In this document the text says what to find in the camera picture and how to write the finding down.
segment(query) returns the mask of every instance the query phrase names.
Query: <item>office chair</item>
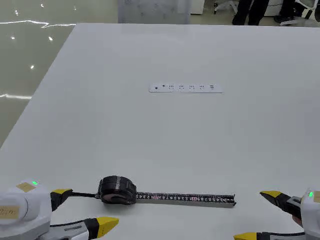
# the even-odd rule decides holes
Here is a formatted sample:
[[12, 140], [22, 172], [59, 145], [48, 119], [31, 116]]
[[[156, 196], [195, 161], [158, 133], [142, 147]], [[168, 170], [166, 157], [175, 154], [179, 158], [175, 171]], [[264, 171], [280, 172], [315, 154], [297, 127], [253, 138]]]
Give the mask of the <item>office chair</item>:
[[228, 0], [219, 4], [215, 2], [213, 4], [213, 14], [216, 14], [219, 9], [225, 9], [226, 7], [229, 7], [229, 6], [232, 7], [235, 14], [238, 12], [238, 2], [234, 0]]
[[317, 8], [319, 0], [295, 0], [296, 3], [301, 4], [304, 6], [308, 12], [306, 13], [305, 17], [295, 17], [294, 20], [290, 21], [283, 21], [280, 23], [280, 26], [284, 25], [291, 25], [291, 24], [301, 24], [308, 20], [312, 14], [312, 12]]
[[120, 24], [189, 24], [191, 0], [118, 0]]

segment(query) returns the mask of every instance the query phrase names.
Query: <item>floor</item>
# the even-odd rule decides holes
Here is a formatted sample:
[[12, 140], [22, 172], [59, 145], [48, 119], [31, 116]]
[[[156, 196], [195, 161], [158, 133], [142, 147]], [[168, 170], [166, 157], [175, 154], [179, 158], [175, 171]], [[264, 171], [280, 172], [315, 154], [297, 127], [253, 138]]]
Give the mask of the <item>floor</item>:
[[[233, 12], [212, 13], [207, 0], [191, 24], [230, 25]], [[117, 23], [117, 0], [4, 0], [0, 8], [0, 146], [31, 100], [76, 23]], [[262, 26], [276, 26], [264, 17]]]

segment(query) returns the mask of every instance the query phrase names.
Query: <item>white table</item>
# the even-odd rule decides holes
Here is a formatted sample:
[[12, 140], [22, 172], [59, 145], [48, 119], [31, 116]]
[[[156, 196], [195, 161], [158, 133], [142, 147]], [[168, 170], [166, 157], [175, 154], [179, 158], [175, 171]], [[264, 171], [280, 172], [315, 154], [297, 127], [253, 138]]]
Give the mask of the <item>white table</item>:
[[[319, 187], [319, 39], [317, 28], [78, 24], [0, 150], [0, 189], [34, 177], [94, 193], [120, 175], [140, 191], [236, 193], [233, 209], [73, 198], [53, 214], [119, 217], [110, 240], [300, 231], [258, 192]], [[224, 94], [148, 92], [162, 81]]]

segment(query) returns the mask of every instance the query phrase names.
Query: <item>white cabinet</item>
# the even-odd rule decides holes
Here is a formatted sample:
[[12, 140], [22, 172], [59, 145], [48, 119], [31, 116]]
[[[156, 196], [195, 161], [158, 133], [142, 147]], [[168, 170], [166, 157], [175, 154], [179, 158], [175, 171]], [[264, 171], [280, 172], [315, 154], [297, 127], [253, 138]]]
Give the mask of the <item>white cabinet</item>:
[[283, 0], [270, 0], [265, 11], [265, 16], [276, 16], [279, 14]]
[[202, 14], [205, 0], [191, 0], [191, 14]]

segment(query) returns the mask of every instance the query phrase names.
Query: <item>electrical outlet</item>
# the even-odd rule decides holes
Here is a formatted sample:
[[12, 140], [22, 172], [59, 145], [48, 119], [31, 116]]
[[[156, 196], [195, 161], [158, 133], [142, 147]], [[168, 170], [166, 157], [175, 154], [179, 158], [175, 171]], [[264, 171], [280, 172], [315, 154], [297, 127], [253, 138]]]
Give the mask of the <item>electrical outlet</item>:
[[190, 92], [190, 93], [196, 92], [196, 85], [194, 85], [194, 84], [189, 84], [189, 92]]
[[222, 93], [222, 88], [217, 84], [186, 84], [186, 83], [151, 83], [150, 93]]
[[184, 84], [179, 84], [178, 85], [178, 90], [179, 90], [179, 92], [184, 92], [185, 91], [185, 85]]

